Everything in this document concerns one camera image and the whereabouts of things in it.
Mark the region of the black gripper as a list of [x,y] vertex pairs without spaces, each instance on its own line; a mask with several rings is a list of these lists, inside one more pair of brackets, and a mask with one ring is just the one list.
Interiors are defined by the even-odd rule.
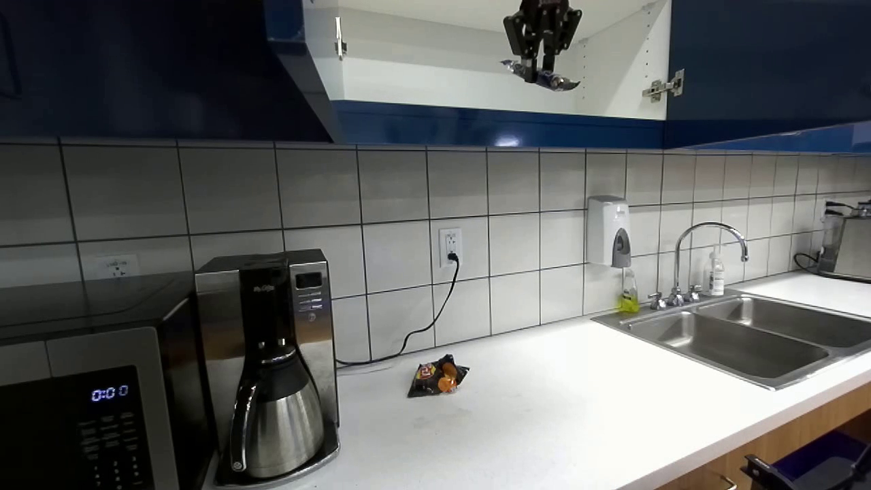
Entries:
[[581,10],[568,0],[520,0],[520,8],[504,18],[512,51],[523,66],[532,66],[532,55],[542,55],[542,72],[554,72],[554,55],[562,51],[576,27]]

